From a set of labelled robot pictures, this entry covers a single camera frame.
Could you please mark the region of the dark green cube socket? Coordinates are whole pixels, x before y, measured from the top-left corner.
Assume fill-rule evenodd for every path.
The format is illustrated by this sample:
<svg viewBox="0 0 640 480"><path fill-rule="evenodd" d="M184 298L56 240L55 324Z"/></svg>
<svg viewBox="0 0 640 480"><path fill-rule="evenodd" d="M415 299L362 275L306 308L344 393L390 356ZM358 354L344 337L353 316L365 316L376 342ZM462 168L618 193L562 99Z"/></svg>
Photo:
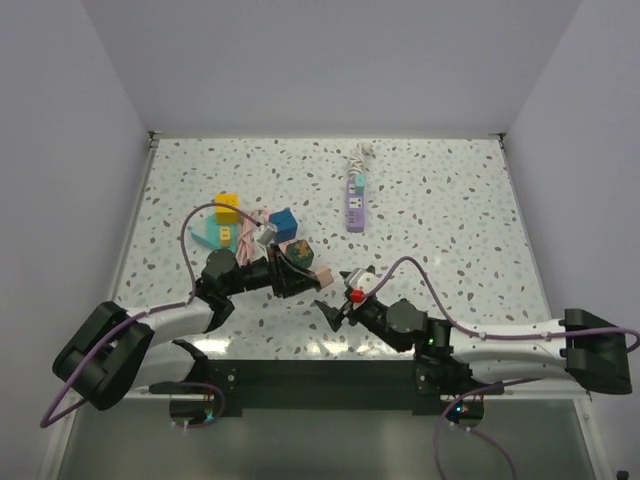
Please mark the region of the dark green cube socket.
<svg viewBox="0 0 640 480"><path fill-rule="evenodd" d="M297 266L309 268L313 263L315 254L308 241L300 239L286 246L285 256Z"/></svg>

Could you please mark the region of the small pink plug adapter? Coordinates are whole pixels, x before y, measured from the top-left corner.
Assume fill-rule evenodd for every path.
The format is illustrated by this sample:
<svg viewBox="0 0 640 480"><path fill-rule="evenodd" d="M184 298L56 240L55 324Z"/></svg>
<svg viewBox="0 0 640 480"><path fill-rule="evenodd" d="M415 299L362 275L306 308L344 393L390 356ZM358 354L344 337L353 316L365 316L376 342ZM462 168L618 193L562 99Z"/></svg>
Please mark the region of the small pink plug adapter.
<svg viewBox="0 0 640 480"><path fill-rule="evenodd" d="M333 274L327 266L321 266L314 272L314 276L319 284L320 290L328 287L334 282Z"/></svg>

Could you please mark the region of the blue cube socket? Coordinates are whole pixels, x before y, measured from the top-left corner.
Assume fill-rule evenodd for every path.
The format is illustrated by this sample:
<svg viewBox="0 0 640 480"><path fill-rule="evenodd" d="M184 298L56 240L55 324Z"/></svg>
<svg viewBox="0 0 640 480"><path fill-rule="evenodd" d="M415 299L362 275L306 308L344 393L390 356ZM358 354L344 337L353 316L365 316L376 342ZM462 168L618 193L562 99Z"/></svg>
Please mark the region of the blue cube socket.
<svg viewBox="0 0 640 480"><path fill-rule="evenodd" d="M275 243L280 244L296 238L298 223L289 208L271 213L269 222L276 228Z"/></svg>

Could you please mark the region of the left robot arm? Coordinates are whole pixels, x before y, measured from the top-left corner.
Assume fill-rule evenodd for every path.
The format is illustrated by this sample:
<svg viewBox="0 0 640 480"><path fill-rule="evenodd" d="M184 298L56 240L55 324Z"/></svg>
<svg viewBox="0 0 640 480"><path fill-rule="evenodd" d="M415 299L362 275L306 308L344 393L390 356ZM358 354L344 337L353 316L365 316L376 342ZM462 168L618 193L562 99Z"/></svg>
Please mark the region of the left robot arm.
<svg viewBox="0 0 640 480"><path fill-rule="evenodd" d="M207 368L183 339L221 327L234 310L232 296L271 288L274 296L288 298L332 281L328 268L300 267L278 246L245 266L233 252L215 250L184 302L139 312L113 301L99 304L55 358L52 371L98 410L154 383L174 382L196 392L206 383Z"/></svg>

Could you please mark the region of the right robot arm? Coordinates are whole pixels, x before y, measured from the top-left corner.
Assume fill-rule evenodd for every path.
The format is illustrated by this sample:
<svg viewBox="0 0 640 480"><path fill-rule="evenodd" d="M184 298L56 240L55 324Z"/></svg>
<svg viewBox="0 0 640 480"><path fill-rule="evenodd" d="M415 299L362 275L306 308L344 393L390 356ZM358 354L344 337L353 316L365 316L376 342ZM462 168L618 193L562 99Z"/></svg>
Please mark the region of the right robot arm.
<svg viewBox="0 0 640 480"><path fill-rule="evenodd" d="M398 353L421 365L419 384L438 393L466 393L478 385L518 380L571 380L589 392L628 395L631 331L582 309L560 319L490 326L430 316L402 298L378 300L382 282L372 268L343 275L345 302L315 304L333 331L361 325Z"/></svg>

